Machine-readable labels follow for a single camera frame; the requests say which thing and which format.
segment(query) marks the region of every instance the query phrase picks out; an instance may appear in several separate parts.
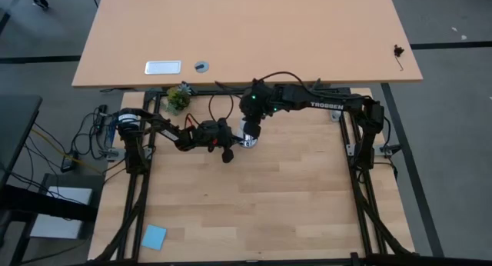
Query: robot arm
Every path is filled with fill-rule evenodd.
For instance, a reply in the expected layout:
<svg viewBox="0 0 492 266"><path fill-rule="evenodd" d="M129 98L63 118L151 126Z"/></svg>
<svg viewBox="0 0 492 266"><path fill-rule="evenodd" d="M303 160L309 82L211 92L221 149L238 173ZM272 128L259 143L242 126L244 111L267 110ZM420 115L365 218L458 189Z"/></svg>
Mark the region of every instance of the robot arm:
<svg viewBox="0 0 492 266"><path fill-rule="evenodd" d="M125 164L128 173L143 173L148 169L141 143L144 135L157 132L173 141L180 151L189 151L195 147L207 147L212 152L215 147L224 148L222 161L228 163L234 157L231 146L242 139L234 136L225 118L217 121L203 121L198 127L190 126L180 129L169 119L160 114L149 113L140 108L123 108L115 114L116 126L121 139L125 142ZM140 122L150 124L145 130L140 129Z"/></svg>
<svg viewBox="0 0 492 266"><path fill-rule="evenodd" d="M260 123L265 117L273 116L280 110L301 110L303 108L321 108L348 111L354 115L363 134L361 142L355 145L352 165L359 170L372 169L374 166L374 149L372 145L376 134L384 125L384 108L379 101L357 94L338 93L318 94L308 91L301 85L275 85L268 87L262 80L253 80L253 86L247 89L239 105L244 113L246 135L258 138L261 133Z"/></svg>

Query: yellow cable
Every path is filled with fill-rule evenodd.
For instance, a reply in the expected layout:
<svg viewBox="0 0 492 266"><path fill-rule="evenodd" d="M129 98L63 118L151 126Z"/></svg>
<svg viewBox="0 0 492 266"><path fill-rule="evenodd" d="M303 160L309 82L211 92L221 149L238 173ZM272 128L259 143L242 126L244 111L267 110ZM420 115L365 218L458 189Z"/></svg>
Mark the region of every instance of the yellow cable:
<svg viewBox="0 0 492 266"><path fill-rule="evenodd" d="M48 144L50 144L60 155L63 155L64 157L70 159L71 161L75 161L75 162L79 163L80 165L85 166L85 167L91 169L92 171L95 171L95 172L99 173L100 175L102 175L102 172L99 171L96 167L91 166L91 165L89 165L89 164L87 164L87 163L85 163L83 161L80 161L77 158L73 158L70 155L67 155L66 153L64 153L63 151L61 151L59 148L57 148L55 146L55 144L53 144L53 142L51 140L49 140L49 138L47 138L46 136L44 136L41 132L36 131L34 128L31 129L31 131L34 132L34 133L36 133L37 135L39 135L46 142L48 142Z"/></svg>

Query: metal frame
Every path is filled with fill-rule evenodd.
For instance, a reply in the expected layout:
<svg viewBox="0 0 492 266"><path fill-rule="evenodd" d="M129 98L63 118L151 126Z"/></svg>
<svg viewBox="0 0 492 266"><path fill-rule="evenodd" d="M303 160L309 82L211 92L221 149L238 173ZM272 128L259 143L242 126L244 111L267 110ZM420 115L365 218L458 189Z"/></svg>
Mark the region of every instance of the metal frame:
<svg viewBox="0 0 492 266"><path fill-rule="evenodd" d="M349 88L339 88L341 91L350 91ZM194 90L194 95L229 95L230 93L234 94L242 94L244 92L243 88L238 88L238 89L231 89L230 91L217 91L215 89L202 89L202 90ZM143 109L148 110L150 101L155 100L155 106L154 106L154 113L159 113L160 111L160 104L161 104L161 99L163 97L167 96L167 93L165 93L165 88L163 88L163 92L156 92L156 91L148 91L145 92L145 99L144 99L144 104L143 104ZM358 125L354 121L354 117L351 116L351 124L353 127L353 133L354 133L354 138L356 141L360 141L361 139L361 134L358 129ZM350 144L350 139L348 137L348 129L347 129L347 124L345 121L344 114L340 116L340 127L341 127L341 133L342 133L342 138L345 145ZM149 137L149 147L153 148L154 143L155 143L155 133L151 133ZM349 172L351 176L351 184L352 184L352 189L354 192L354 200L355 200L355 206L357 209L357 218L359 221L359 227L361 229L361 240L363 243L364 247L364 253L366 256L369 254L373 254L374 252L372 251L371 247L371 240L370 240L370 235L369 235L369 230L367 228L367 221L365 217L365 212L364 212L364 207L362 204L362 200L359 198L359 195L357 192L361 192L361 188L359 185L359 182L357 181L357 174L353 168L350 167L350 160L351 156L347 155L347 165L349 167ZM133 248L131 252L131 260L133 262L138 261L138 255L140 251L140 241L141 241L141 232L143 229L143 220L144 220L144 215L145 215L145 203L147 200L147 193L148 193L148 182L150 180L150 171L148 173L144 174L144 181L142 182L142 188L141 190L144 192L143 195L143 205L139 213L138 213L138 218L137 218L137 223L136 223L136 229L135 229L135 236L134 236L134 242L133 242ZM371 177L369 175L369 172L366 171L363 173L364 176L364 187L367 193L367 196L369 198L369 208L378 216L377 213L377 205L374 197L374 189L372 188L371 184ZM132 203L134 199L134 194L135 194L135 185L136 185L136 179L137 175L132 175L129 185L128 185L128 193L127 193L127 200L125 202L125 215L123 217L123 221L128 217L129 212L132 209ZM387 249L386 249L386 244L385 241L381 235L381 232L376 228L376 225L374 225L374 230L376 232L376 239L377 239L377 246L378 250L380 250L381 254L387 254ZM125 257L125 246L126 246L126 240L127 236L125 235L118 247L118 254L117 254L117 259L121 260L122 262L124 261ZM361 260L358 258L357 253L350 253L351 257L350 258L332 258L332 259L317 259L317 260L286 260L286 261L261 261L262 265L316 265L316 264L322 264L322 265L356 265L356 264L363 264ZM244 264L250 264L253 262L260 262L260 261L207 261L207 262L162 262L162 263L145 263L141 264L138 263L138 265L244 265Z"/></svg>

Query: light wood desk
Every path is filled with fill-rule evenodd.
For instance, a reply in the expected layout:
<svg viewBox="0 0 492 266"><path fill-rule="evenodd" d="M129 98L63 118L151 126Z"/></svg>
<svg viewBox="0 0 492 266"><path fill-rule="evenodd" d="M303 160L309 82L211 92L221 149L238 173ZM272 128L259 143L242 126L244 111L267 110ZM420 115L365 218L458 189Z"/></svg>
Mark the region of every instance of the light wood desk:
<svg viewBox="0 0 492 266"><path fill-rule="evenodd" d="M121 107L140 108L143 96L126 93ZM193 98L186 112L198 121L209 119L208 99ZM214 116L225 116L229 104L228 96L217 96ZM178 117L162 114L183 125L186 112ZM228 119L233 131L241 117L236 103ZM116 137L115 145L122 147ZM384 142L382 134L376 142ZM229 164L222 163L221 150L180 152L162 136L155 145L144 231L147 224L154 224L167 228L168 234L161 251L141 248L139 261L348 258L353 251L364 255L341 129L327 111L282 111L267 118L258 145L234 146ZM413 250L391 167L375 165L371 177L381 220L404 247ZM102 252L119 228L128 182L129 175L122 172L102 192L90 259ZM132 236L128 242L129 256Z"/></svg>
<svg viewBox="0 0 492 266"><path fill-rule="evenodd" d="M394 45L405 49L403 71ZM144 74L148 61L174 60L179 75ZM197 73L199 61L210 69ZM238 84L275 71L330 83L422 80L391 0L101 0L72 85Z"/></svg>

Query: small potted plant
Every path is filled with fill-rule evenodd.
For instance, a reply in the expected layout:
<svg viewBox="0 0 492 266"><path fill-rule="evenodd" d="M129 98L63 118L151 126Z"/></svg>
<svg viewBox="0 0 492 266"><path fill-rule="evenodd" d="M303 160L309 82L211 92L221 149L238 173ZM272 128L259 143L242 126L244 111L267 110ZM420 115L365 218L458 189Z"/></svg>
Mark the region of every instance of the small potted plant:
<svg viewBox="0 0 492 266"><path fill-rule="evenodd" d="M166 111L179 115L190 105L191 88L186 83L168 89L168 104Z"/></svg>

